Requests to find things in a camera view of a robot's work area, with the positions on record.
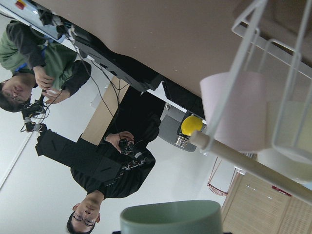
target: pink container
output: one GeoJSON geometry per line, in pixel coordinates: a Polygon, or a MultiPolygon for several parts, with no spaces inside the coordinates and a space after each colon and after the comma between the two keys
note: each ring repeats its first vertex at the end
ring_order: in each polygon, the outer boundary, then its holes
{"type": "MultiPolygon", "coordinates": [[[[208,123],[228,80],[220,73],[200,82],[205,119],[208,123]]],[[[251,153],[265,146],[266,100],[265,79],[259,73],[241,73],[224,109],[215,139],[242,152],[251,153]]]]}

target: hand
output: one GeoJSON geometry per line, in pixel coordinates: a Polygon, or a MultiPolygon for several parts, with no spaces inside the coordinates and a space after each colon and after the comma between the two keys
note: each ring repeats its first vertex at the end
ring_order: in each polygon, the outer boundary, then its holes
{"type": "Polygon", "coordinates": [[[45,73],[45,69],[41,66],[37,66],[33,68],[33,71],[35,73],[35,79],[36,79],[36,83],[37,85],[41,88],[41,89],[48,89],[50,87],[52,87],[54,78],[48,76],[45,73]]]}
{"type": "Polygon", "coordinates": [[[130,132],[128,132],[128,131],[121,132],[119,134],[118,133],[116,133],[116,134],[110,133],[106,137],[106,141],[111,143],[119,151],[119,153],[121,153],[121,150],[120,150],[120,147],[119,147],[120,138],[122,138],[122,139],[125,138],[128,141],[134,141],[135,140],[134,136],[130,132]]]}
{"type": "Polygon", "coordinates": [[[70,97],[69,90],[67,89],[57,90],[54,88],[50,88],[45,92],[42,92],[42,94],[49,98],[46,102],[47,104],[56,104],[70,97]]]}

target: eyeglasses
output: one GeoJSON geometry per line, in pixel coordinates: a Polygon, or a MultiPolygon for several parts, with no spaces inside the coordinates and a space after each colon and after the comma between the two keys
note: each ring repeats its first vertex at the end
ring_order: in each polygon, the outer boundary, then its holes
{"type": "MultiPolygon", "coordinates": [[[[82,214],[78,212],[74,213],[73,218],[77,221],[83,221],[82,214]]],[[[90,226],[90,227],[92,227],[96,223],[95,219],[89,219],[89,218],[86,218],[84,222],[87,226],[90,226]]]]}
{"type": "Polygon", "coordinates": [[[15,100],[19,104],[24,104],[26,102],[20,96],[13,97],[13,95],[7,90],[3,90],[2,92],[4,93],[4,96],[6,96],[7,98],[11,98],[11,99],[15,100]]]}

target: glasses frame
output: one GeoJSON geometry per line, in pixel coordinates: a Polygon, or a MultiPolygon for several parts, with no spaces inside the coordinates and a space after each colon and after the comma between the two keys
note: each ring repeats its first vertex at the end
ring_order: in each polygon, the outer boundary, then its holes
{"type": "Polygon", "coordinates": [[[85,219],[81,219],[81,220],[77,219],[77,218],[75,217],[75,215],[77,215],[77,214],[81,214],[81,216],[83,216],[83,214],[80,213],[80,212],[74,212],[73,218],[74,218],[75,220],[77,220],[77,221],[84,221],[84,223],[85,223],[88,227],[93,227],[93,226],[95,225],[95,223],[96,223],[96,220],[95,220],[95,219],[92,219],[92,223],[93,223],[93,224],[90,225],[90,224],[88,224],[88,223],[86,222],[86,218],[85,218],[85,219]]]}

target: yellow ball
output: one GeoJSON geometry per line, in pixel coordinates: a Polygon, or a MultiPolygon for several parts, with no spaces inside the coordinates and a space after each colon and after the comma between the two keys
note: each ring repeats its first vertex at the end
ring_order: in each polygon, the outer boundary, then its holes
{"type": "Polygon", "coordinates": [[[188,116],[181,124],[181,131],[184,135],[190,136],[195,130],[201,130],[202,120],[196,116],[188,116]]]}

